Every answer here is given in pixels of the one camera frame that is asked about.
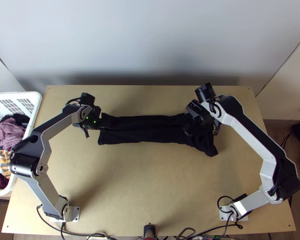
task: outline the robotic arm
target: robotic arm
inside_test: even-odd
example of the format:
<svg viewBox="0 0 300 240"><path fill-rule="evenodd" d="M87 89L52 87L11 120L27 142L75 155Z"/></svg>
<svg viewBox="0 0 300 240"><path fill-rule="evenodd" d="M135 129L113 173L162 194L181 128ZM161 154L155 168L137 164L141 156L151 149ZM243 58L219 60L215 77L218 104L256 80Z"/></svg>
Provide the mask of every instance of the robotic arm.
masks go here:
<svg viewBox="0 0 300 240"><path fill-rule="evenodd" d="M183 127L189 136L207 122L216 125L215 135L221 124L231 126L260 155L262 185L251 195L243 194L225 206L220 206L220 219L237 221L246 218L254 209L265 204L278 204L300 190L295 164L278 146L243 112L242 105L233 96L216 96L210 83L196 89L198 100L193 100L187 110L193 122ZM101 109L94 106L94 97L83 93L72 99L62 113L35 128L31 135L12 149L10 171L26 181L43 203L43 211L51 221L76 222L80 208L70 206L60 196L50 181L48 160L51 154L49 140L69 125L80 127L88 137L88 129L98 129Z"/></svg>
<svg viewBox="0 0 300 240"><path fill-rule="evenodd" d="M279 204L300 190L295 164L272 138L244 114L242 105L235 97L216 96L210 83L195 92L199 101L193 100L187 106L194 118L193 127L198 125L195 122L214 120L217 133L220 124L229 125L263 159L260 188L249 196L243 194L230 204L219 206L221 220L226 221L231 214L230 220L236 222L256 208L269 203Z"/></svg>
<svg viewBox="0 0 300 240"><path fill-rule="evenodd" d="M83 93L74 101L78 104L67 104L61 114L35 128L11 153L10 171L29 185L42 202L44 213L55 222L77 222L80 214L79 207L70 206L68 200L57 193L47 175L51 155L49 140L69 125L80 124L96 109L94 97L89 94Z"/></svg>

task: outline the wooden board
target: wooden board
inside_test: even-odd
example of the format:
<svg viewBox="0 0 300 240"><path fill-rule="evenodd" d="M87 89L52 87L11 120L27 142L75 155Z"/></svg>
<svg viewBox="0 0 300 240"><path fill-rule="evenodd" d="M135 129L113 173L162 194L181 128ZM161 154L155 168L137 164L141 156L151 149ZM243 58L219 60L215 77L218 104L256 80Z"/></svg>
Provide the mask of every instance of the wooden board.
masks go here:
<svg viewBox="0 0 300 240"><path fill-rule="evenodd" d="M195 86L47 86L38 114L39 125L59 114L64 104L82 92L114 116L185 112L196 98ZM253 91L245 86L215 86L216 94L235 96L244 111L265 130ZM51 141L48 175L59 194L81 207L80 221L67 223L77 233L103 232L114 236L140 236L151 222L158 235L177 235L185 227L197 232L224 225L217 199L251 194L261 185L261 158L229 126L221 126L213 158L186 145L137 143L97 144L99 131L86 139L72 126ZM40 204L25 182L16 182L3 232L59 234L36 213ZM287 201L255 210L244 228L229 227L227 234L295 230ZM220 234L223 229L211 232Z"/></svg>

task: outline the white wall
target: white wall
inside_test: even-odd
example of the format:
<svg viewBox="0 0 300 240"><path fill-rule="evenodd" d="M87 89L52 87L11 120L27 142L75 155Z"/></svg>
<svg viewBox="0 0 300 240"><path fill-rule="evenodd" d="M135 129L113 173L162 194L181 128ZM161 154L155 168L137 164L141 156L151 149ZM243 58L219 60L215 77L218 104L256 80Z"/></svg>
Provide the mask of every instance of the white wall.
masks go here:
<svg viewBox="0 0 300 240"><path fill-rule="evenodd" d="M0 57L41 92L211 81L257 93L299 41L300 0L0 1Z"/></svg>
<svg viewBox="0 0 300 240"><path fill-rule="evenodd" d="M0 61L0 92L23 92L24 89Z"/></svg>
<svg viewBox="0 0 300 240"><path fill-rule="evenodd" d="M258 94L264 119L300 119L300 46Z"/></svg>

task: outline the laundry basket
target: laundry basket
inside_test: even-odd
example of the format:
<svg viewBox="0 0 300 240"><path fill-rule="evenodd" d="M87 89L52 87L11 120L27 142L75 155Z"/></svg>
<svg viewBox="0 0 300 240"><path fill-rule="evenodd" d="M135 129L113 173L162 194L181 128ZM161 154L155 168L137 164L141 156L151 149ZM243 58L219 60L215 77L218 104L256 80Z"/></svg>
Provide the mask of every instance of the laundry basket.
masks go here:
<svg viewBox="0 0 300 240"><path fill-rule="evenodd" d="M0 93L0 121L5 115L20 113L30 118L23 139L32 132L42 96L38 92L4 92ZM11 174L9 183L5 189L0 189L0 196L10 192L16 181L16 176Z"/></svg>

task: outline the black pants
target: black pants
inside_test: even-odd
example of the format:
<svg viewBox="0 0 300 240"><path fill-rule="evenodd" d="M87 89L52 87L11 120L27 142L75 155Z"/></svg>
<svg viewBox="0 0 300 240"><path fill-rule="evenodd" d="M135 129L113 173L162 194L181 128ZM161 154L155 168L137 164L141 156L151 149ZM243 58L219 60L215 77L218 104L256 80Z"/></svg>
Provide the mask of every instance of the black pants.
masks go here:
<svg viewBox="0 0 300 240"><path fill-rule="evenodd" d="M192 121L189 113L175 116L113 117L102 113L99 145L131 142L175 142L194 147L208 156L218 154L213 144L213 124L204 124L191 137L182 127Z"/></svg>

